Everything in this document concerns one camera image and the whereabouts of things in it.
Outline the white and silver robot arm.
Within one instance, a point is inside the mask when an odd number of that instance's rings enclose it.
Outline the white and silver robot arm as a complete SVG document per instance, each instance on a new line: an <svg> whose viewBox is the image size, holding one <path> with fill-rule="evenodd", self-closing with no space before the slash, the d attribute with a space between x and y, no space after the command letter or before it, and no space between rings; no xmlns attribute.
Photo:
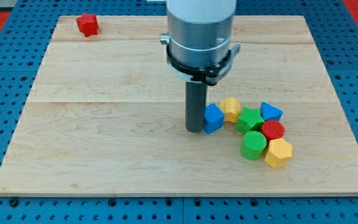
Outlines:
<svg viewBox="0 0 358 224"><path fill-rule="evenodd" d="M236 0L167 0L168 31L160 42L189 67L211 67L229 50Z"/></svg>

